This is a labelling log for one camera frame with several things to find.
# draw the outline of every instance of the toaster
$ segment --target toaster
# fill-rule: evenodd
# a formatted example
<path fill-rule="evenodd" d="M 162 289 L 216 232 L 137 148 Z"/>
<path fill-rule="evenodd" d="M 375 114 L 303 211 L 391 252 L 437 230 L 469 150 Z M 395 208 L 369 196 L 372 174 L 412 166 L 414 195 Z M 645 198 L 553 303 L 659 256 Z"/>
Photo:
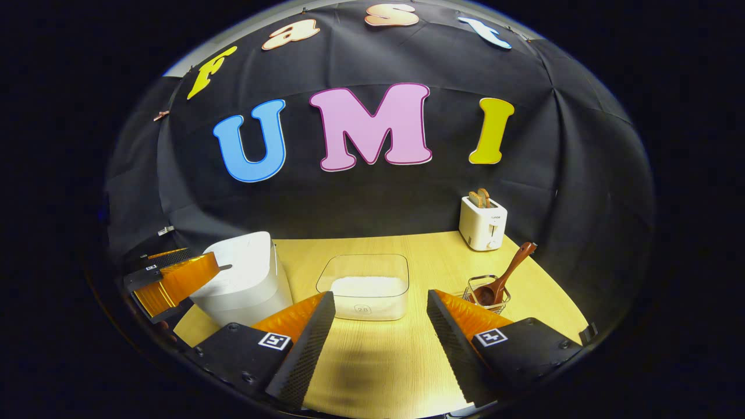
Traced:
<path fill-rule="evenodd" d="M 489 202 L 490 208 L 478 208 L 467 196 L 460 200 L 458 230 L 475 251 L 493 251 L 502 246 L 507 209 L 492 199 Z"/>

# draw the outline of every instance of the light wood tabletop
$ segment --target light wood tabletop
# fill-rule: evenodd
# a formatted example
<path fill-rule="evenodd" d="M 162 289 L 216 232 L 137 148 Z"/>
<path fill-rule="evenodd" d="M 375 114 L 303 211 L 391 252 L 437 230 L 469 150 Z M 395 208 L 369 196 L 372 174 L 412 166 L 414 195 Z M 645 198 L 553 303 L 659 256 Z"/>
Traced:
<path fill-rule="evenodd" d="M 427 316 L 427 291 L 462 294 L 468 279 L 502 275 L 519 246 L 504 237 L 495 251 L 471 250 L 457 231 L 358 239 L 275 240 L 293 301 L 317 293 L 327 262 L 338 255 L 396 253 L 408 261 L 406 315 L 396 321 L 336 318 L 303 405 L 361 419 L 423 418 L 463 409 L 450 364 Z M 581 344 L 587 321 L 569 296 L 528 257 L 507 282 L 511 321 L 534 317 Z M 219 329 L 193 306 L 174 332 L 195 346 Z"/>

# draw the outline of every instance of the clip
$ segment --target clip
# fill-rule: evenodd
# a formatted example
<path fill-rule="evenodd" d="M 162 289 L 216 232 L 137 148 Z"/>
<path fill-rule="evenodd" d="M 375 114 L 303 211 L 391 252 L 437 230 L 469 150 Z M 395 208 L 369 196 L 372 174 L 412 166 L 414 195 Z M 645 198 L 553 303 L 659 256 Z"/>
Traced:
<path fill-rule="evenodd" d="M 153 119 L 153 122 L 156 122 L 156 121 L 158 121 L 159 119 L 162 119 L 162 118 L 163 118 L 164 116 L 168 115 L 169 113 L 171 113 L 171 111 L 170 111 L 170 110 L 166 110 L 165 112 L 158 112 L 158 116 L 156 116 L 156 117 L 155 117 L 155 118 Z"/>
<path fill-rule="evenodd" d="M 175 230 L 175 228 L 172 225 L 169 225 L 168 227 L 163 227 L 163 230 L 160 230 L 158 232 L 158 236 L 162 236 L 162 235 L 164 235 L 164 234 L 166 234 L 166 233 L 168 233 L 170 231 L 173 231 L 173 230 Z"/>

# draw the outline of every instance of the transparent box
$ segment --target transparent box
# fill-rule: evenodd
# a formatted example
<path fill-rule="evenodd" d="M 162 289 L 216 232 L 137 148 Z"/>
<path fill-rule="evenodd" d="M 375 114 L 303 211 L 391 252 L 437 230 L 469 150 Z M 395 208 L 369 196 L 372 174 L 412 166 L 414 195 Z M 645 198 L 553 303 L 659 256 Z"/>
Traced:
<path fill-rule="evenodd" d="M 335 256 L 323 269 L 316 290 L 334 293 L 337 318 L 398 320 L 408 303 L 408 261 L 400 254 Z"/>

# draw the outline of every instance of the wooden spoon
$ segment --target wooden spoon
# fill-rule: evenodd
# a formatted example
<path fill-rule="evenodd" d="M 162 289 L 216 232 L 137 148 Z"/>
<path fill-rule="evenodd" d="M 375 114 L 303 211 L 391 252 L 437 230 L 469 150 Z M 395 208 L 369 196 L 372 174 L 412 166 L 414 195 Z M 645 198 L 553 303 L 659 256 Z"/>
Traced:
<path fill-rule="evenodd" d="M 507 267 L 507 270 L 502 274 L 498 281 L 486 284 L 485 286 L 480 286 L 474 290 L 478 303 L 482 306 L 493 306 L 501 303 L 504 294 L 504 285 L 507 283 L 507 279 L 510 278 L 510 275 L 515 271 L 515 268 L 517 268 L 526 257 L 530 256 L 537 247 L 538 245 L 535 243 L 523 243 L 517 253 L 515 253 L 512 262 L 510 262 L 510 266 Z"/>

